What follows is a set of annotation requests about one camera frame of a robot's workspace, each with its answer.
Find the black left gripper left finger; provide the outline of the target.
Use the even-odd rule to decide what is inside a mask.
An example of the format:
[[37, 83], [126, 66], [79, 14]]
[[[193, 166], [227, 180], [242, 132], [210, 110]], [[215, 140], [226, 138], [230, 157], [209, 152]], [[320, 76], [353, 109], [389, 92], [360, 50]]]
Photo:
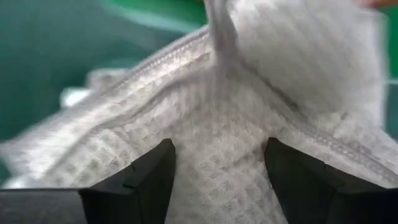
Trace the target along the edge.
[[164, 224], [175, 166], [163, 139], [91, 187], [0, 190], [0, 224]]

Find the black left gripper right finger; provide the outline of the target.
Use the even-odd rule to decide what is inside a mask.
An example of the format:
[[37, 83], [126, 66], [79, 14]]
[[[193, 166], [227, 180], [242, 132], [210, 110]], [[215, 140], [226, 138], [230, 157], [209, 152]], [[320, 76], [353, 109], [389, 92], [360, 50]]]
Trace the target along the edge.
[[335, 169], [269, 138], [267, 175], [288, 224], [398, 224], [398, 188]]

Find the light grey waffle towel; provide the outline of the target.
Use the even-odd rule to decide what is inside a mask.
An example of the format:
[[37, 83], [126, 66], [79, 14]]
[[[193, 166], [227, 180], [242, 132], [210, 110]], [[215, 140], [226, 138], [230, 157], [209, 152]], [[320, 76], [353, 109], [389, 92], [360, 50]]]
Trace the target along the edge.
[[87, 187], [163, 138], [168, 224], [287, 224], [262, 148], [280, 139], [398, 187], [384, 130], [384, 16], [358, 0], [208, 0], [209, 24], [0, 144], [13, 187]]

